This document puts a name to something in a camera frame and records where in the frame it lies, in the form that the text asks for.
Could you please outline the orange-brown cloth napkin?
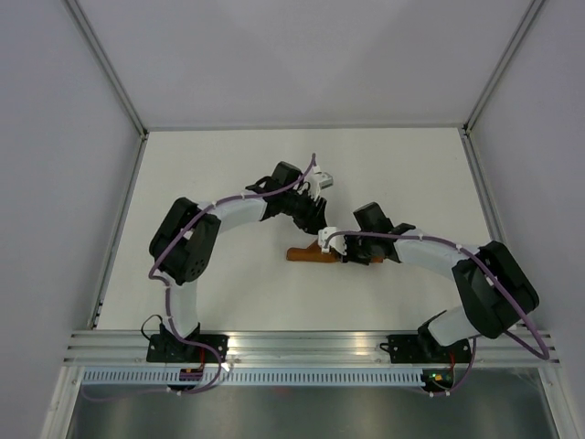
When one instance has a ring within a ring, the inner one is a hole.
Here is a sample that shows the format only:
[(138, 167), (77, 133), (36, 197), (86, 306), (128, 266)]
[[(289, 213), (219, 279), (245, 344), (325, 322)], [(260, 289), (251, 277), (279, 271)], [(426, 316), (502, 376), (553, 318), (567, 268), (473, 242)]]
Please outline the orange-brown cloth napkin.
[(314, 241), (306, 248), (291, 247), (286, 252), (288, 262), (316, 262), (316, 263), (357, 263), (370, 265), (383, 263), (385, 258), (371, 256), (359, 251), (356, 246), (349, 246), (345, 254), (332, 249), (329, 253), (322, 252), (317, 241)]

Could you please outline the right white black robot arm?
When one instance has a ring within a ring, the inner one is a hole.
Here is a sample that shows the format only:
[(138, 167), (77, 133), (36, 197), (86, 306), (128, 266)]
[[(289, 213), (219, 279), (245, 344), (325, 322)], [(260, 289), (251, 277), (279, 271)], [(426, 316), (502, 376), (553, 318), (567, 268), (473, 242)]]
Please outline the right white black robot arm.
[(526, 323), (540, 304), (535, 287), (500, 241), (461, 245), (412, 224), (395, 225), (376, 202), (355, 210), (354, 217), (358, 230), (327, 241), (344, 262), (406, 263), (454, 283), (460, 305), (431, 317), (417, 330), (417, 349), (428, 361), (441, 359), (461, 341), (508, 333), (516, 323)]

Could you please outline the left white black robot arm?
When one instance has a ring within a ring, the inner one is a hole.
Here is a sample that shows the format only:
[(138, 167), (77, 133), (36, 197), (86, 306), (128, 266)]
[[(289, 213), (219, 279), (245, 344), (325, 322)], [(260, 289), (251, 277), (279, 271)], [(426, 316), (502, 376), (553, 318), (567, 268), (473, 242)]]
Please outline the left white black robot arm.
[(149, 244), (154, 264), (148, 276), (165, 286), (165, 313), (158, 333), (149, 338), (148, 361), (222, 358), (222, 343), (204, 340), (197, 316), (197, 280), (209, 265), (218, 235), (278, 215), (315, 235), (326, 226), (321, 193), (333, 184), (333, 177), (315, 162), (305, 171), (280, 162), (270, 175), (235, 196), (201, 203), (176, 199)]

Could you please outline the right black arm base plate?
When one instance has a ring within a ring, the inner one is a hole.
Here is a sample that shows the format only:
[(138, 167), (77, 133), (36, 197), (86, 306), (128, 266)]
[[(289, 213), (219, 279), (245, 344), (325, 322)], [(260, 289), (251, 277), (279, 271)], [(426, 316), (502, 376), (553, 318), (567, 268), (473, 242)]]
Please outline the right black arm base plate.
[(440, 345), (431, 336), (403, 334), (388, 335), (379, 348), (389, 354), (392, 364), (451, 364), (468, 363), (472, 349), (467, 340), (450, 346)]

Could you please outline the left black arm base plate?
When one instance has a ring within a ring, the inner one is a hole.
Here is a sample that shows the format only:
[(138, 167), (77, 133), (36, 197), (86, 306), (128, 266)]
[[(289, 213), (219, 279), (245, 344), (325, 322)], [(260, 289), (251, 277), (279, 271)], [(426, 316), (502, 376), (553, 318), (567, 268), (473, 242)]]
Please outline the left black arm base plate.
[[(215, 349), (219, 358), (224, 361), (228, 353), (229, 337), (225, 334), (203, 334), (197, 340)], [(178, 341), (172, 335), (154, 334), (150, 337), (146, 353), (148, 363), (218, 363), (216, 356), (208, 349), (188, 345)]]

